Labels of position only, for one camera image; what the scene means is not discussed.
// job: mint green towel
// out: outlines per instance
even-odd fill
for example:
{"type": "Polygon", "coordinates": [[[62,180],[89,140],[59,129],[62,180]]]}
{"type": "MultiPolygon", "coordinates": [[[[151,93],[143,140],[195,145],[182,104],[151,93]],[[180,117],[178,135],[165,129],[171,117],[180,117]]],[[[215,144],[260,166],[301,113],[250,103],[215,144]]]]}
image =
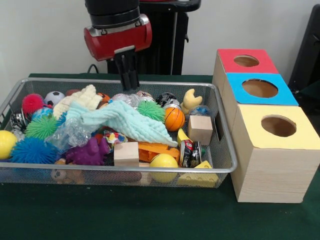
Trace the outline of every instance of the mint green towel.
{"type": "Polygon", "coordinates": [[[73,101],[66,120],[71,118],[80,118],[80,122],[93,132],[102,126],[108,126],[138,142],[166,144],[174,148],[178,145],[162,122],[141,115],[124,101],[113,101],[95,111],[89,111],[73,101]]]}

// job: yellow ball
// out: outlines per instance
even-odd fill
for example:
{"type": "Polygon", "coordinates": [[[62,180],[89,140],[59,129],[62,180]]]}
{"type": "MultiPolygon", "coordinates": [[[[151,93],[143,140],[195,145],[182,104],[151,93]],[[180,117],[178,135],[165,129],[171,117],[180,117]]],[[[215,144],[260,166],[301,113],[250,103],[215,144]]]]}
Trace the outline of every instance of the yellow ball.
{"type": "Polygon", "coordinates": [[[0,130],[0,159],[8,159],[12,148],[18,141],[17,137],[9,131],[0,130]]]}
{"type": "MultiPolygon", "coordinates": [[[[175,158],[169,154],[159,154],[155,156],[151,163],[151,168],[177,168],[178,163],[175,158]]],[[[176,172],[151,172],[151,177],[159,183],[170,183],[177,176],[176,172]]]]}

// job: green spiky ball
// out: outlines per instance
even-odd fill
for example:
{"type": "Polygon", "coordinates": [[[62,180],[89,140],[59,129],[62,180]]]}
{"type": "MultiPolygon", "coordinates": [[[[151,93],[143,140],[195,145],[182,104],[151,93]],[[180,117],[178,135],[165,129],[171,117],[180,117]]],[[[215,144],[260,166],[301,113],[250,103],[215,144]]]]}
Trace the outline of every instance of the green spiky ball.
{"type": "Polygon", "coordinates": [[[142,101],[140,102],[138,112],[146,117],[153,120],[165,122],[165,110],[154,101],[142,101]]]}
{"type": "Polygon", "coordinates": [[[57,120],[54,117],[44,116],[33,120],[28,124],[25,136],[45,140],[57,130],[57,120]]]}

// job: wooden box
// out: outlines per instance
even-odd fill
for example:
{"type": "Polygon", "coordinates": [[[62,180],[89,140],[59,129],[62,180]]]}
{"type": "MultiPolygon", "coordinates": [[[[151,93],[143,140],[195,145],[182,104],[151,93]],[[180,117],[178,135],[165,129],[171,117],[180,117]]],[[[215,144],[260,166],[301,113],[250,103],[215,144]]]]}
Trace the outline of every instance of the wooden box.
{"type": "Polygon", "coordinates": [[[238,104],[298,106],[280,74],[227,73],[222,102],[232,131],[238,104]]]}
{"type": "Polygon", "coordinates": [[[220,95],[228,73],[278,74],[278,71],[263,49],[218,49],[212,83],[220,95]]]}
{"type": "Polygon", "coordinates": [[[303,201],[320,163],[320,139],[300,107],[239,104],[232,138],[238,202],[303,201]]]}

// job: purple rubber toy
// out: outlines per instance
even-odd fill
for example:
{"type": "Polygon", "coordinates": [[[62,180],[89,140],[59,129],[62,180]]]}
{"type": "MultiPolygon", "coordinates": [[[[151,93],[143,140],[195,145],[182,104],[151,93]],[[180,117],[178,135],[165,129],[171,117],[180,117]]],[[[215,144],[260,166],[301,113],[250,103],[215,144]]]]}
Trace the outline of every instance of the purple rubber toy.
{"type": "Polygon", "coordinates": [[[98,145],[96,138],[92,137],[83,147],[73,147],[66,153],[67,163],[76,165],[103,165],[105,154],[110,153],[107,140],[103,138],[98,145]]]}

